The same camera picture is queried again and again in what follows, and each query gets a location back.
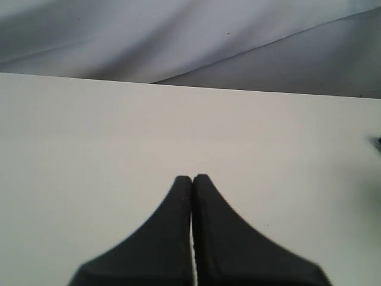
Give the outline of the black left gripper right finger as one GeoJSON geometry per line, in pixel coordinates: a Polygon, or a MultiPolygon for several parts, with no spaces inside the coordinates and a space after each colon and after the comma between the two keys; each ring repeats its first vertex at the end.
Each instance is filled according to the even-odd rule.
{"type": "Polygon", "coordinates": [[[272,242],[242,219],[208,175],[192,184],[199,285],[329,285],[315,263],[272,242]]]}

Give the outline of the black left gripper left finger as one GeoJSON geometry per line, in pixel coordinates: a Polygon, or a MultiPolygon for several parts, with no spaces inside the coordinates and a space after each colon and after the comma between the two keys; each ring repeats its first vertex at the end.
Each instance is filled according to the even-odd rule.
{"type": "Polygon", "coordinates": [[[192,285],[192,181],[175,178],[151,217],[131,236],[79,267],[70,285],[192,285]]]}

